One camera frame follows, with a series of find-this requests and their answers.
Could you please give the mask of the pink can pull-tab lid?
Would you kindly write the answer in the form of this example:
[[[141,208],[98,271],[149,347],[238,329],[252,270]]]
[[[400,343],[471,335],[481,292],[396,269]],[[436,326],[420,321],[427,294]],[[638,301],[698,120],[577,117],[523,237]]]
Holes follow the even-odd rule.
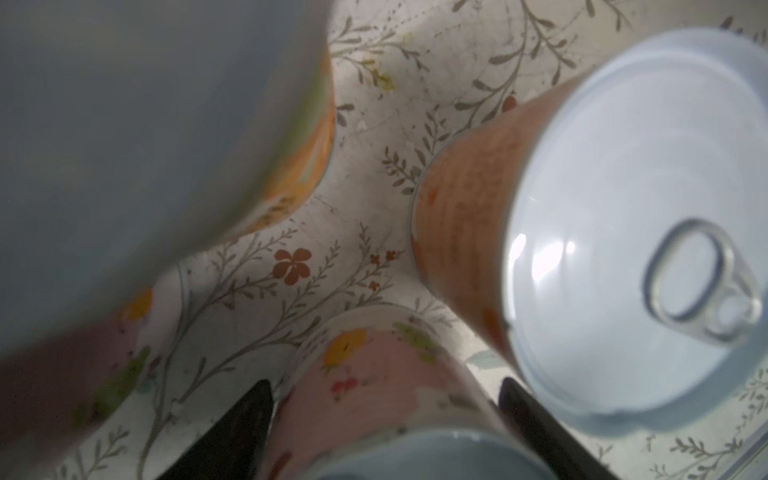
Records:
[[[471,371],[416,312],[337,315],[279,388],[261,479],[549,479]]]

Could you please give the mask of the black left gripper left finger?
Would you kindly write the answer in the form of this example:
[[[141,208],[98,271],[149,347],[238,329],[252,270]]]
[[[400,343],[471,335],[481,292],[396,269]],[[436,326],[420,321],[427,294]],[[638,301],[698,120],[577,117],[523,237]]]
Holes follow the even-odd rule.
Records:
[[[274,409],[271,383],[258,381],[161,477],[166,480],[253,479]]]

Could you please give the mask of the orange can pull-tab lid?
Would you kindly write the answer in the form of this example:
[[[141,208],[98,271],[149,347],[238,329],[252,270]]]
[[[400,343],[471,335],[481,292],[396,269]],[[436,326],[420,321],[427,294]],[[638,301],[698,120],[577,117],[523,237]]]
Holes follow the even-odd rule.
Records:
[[[560,420],[697,420],[767,351],[765,48],[664,33],[461,134],[410,235],[430,291]]]

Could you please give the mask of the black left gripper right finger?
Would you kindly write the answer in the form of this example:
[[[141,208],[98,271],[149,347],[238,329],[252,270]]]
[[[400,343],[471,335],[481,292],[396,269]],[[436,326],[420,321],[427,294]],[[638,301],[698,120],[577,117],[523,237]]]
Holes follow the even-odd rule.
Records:
[[[559,479],[617,480],[512,377],[501,383],[499,411],[507,425]]]

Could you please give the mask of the pink can white lid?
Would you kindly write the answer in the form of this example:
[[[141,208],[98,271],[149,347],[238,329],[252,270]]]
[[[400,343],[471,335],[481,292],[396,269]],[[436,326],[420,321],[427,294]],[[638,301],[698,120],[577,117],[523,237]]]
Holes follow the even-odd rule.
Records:
[[[100,428],[159,366],[187,300],[174,266],[107,319],[2,362],[2,478],[44,474]]]

